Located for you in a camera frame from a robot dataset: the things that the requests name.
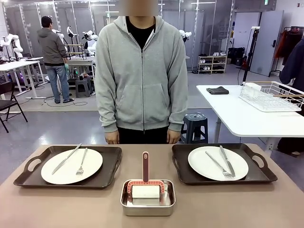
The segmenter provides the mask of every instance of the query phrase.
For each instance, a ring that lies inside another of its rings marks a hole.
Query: stainless steel container
[[[120,203],[123,212],[127,216],[169,216],[173,213],[176,202],[174,185],[169,180],[162,180],[165,185],[165,193],[161,193],[159,206],[133,205],[132,194],[128,194],[127,186],[131,180],[123,184]]]

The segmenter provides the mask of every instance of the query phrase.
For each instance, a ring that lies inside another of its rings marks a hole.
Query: blue jeans
[[[52,91],[55,97],[55,102],[60,102],[60,94],[57,88],[57,75],[61,83],[63,101],[69,101],[70,92],[68,89],[67,74],[65,66],[46,66],[47,75],[49,77]]]

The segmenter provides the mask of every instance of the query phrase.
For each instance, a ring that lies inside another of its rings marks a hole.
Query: shoe rack
[[[224,73],[226,70],[226,64],[227,56],[199,56],[198,72],[216,74],[216,72],[223,71]],[[214,67],[218,66],[221,66],[224,69],[214,69]],[[201,70],[201,68],[204,67],[210,67],[210,70]]]

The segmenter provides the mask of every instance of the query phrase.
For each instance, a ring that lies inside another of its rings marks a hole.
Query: hoodie pocket
[[[116,107],[116,118],[125,123],[143,121],[142,90],[140,86],[127,85]]]
[[[164,121],[169,118],[169,95],[165,94],[162,85],[146,85],[144,88],[145,122]]]

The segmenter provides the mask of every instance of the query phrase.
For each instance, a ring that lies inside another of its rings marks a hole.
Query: folded cloth
[[[208,88],[206,90],[212,95],[229,94],[229,91],[222,86],[220,86],[219,88],[216,88],[216,89]]]

